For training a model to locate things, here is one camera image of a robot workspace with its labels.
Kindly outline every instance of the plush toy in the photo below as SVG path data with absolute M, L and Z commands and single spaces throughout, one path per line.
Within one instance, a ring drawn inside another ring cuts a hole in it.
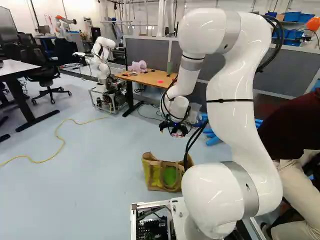
M 132 65 L 128 67 L 128 70 L 137 73 L 145 73 L 147 71 L 147 63 L 143 60 L 139 62 L 133 61 Z

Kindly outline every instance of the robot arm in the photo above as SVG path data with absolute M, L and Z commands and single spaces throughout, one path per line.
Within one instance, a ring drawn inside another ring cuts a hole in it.
M 225 66 L 207 85 L 206 99 L 210 126 L 231 147 L 232 161 L 196 165 L 182 178 L 189 212 L 185 234 L 223 239 L 236 221 L 273 211 L 283 195 L 257 133 L 253 106 L 253 79 L 271 43 L 270 27 L 256 14 L 200 8 L 184 16 L 178 40 L 183 53 L 177 83 L 161 104 L 175 117 L 185 114 L 189 102 L 183 96 L 192 93 L 205 54 L 225 57 Z
M 114 48 L 116 43 L 108 38 L 99 36 L 91 50 L 94 55 L 92 63 L 100 70 L 98 74 L 98 80 L 105 84 L 107 75 L 110 74 L 110 68 L 107 65 L 110 48 Z
M 55 16 L 55 21 L 56 21 L 56 28 L 55 31 L 60 33 L 59 38 L 63 39 L 66 37 L 66 30 L 69 30 L 69 24 L 77 24 L 77 20 L 68 20 L 64 18 L 63 16 L 57 15 Z

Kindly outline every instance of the wooden table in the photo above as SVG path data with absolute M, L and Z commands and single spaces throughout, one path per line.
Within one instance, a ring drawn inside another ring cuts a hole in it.
M 131 71 L 125 71 L 115 75 L 119 79 L 126 80 L 126 100 L 129 105 L 129 109 L 123 113 L 123 117 L 125 118 L 138 107 L 140 107 L 144 101 L 139 101 L 134 105 L 134 94 L 132 82 L 148 85 L 156 88 L 167 89 L 169 85 L 172 83 L 172 80 L 177 76 L 177 73 L 172 73 L 170 76 L 167 76 L 165 71 L 148 69 L 147 73 L 138 73 L 136 76 L 126 76 L 124 74 L 132 74 Z

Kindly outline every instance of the yellow cable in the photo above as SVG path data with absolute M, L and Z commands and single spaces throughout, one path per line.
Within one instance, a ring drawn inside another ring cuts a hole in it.
M 58 135 L 58 130 L 59 130 L 59 128 L 64 124 L 64 122 L 66 122 L 66 121 L 68 121 L 68 120 L 71 120 L 71 121 L 73 121 L 73 122 L 74 122 L 75 124 L 77 124 L 77 125 L 84 125 L 84 124 L 92 123 L 92 122 L 97 121 L 97 120 L 107 119 L 107 118 L 108 118 L 107 116 L 104 116 L 104 117 L 95 118 L 95 119 L 92 119 L 92 120 L 90 120 L 90 121 L 81 122 L 81 123 L 76 122 L 76 121 L 75 121 L 74 119 L 72 119 L 72 118 L 67 118 L 67 119 L 63 120 L 63 121 L 56 127 L 56 129 L 54 130 L 54 135 L 55 135 L 55 137 L 58 138 L 60 141 L 62 141 L 62 144 L 61 144 L 61 146 L 59 147 L 59 149 L 58 149 L 51 157 L 49 157 L 49 158 L 47 158 L 47 159 L 45 159 L 45 160 L 43 160 L 43 161 L 33 161 L 32 158 L 29 157 L 28 155 L 20 155 L 20 156 L 15 156 L 15 157 L 11 158 L 10 160 L 1 163 L 1 164 L 0 164 L 0 167 L 3 167 L 4 165 L 10 163 L 12 160 L 15 160 L 15 159 L 18 159 L 18 158 L 27 158 L 27 159 L 29 159 L 29 161 L 30 161 L 31 163 L 34 163 L 34 164 L 42 164 L 42 163 L 45 163 L 45 162 L 53 159 L 55 156 L 57 156 L 57 155 L 60 153 L 60 151 L 62 150 L 62 148 L 63 148 L 63 147 L 65 146 L 65 144 L 66 144 L 66 141 L 65 141 L 62 137 L 60 137 L 60 136 Z

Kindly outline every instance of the gray partition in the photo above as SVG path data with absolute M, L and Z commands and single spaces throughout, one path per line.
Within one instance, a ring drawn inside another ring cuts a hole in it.
M 266 57 L 274 51 L 270 48 Z M 177 41 L 172 42 L 173 71 L 179 70 L 182 50 Z M 221 54 L 206 55 L 199 79 L 210 80 L 225 64 Z M 253 89 L 278 95 L 298 97 L 305 93 L 320 69 L 320 54 L 281 49 L 276 58 L 254 77 Z
M 169 41 L 126 38 L 125 46 L 128 66 L 132 61 L 144 60 L 150 69 L 167 70 Z
M 170 56 L 173 72 L 179 71 L 182 50 L 176 38 L 125 36 L 125 44 L 128 64 L 132 61 L 145 60 L 149 68 L 166 71 Z M 273 51 L 274 48 L 270 48 L 265 58 Z M 199 74 L 200 81 L 196 83 L 193 93 L 187 96 L 190 102 L 206 107 L 205 81 L 210 80 L 224 65 L 225 58 L 219 53 L 205 56 Z M 298 97 L 309 90 L 318 77 L 320 78 L 319 69 L 320 52 L 283 46 L 264 72 L 255 75 L 253 88 L 257 93 L 280 98 Z

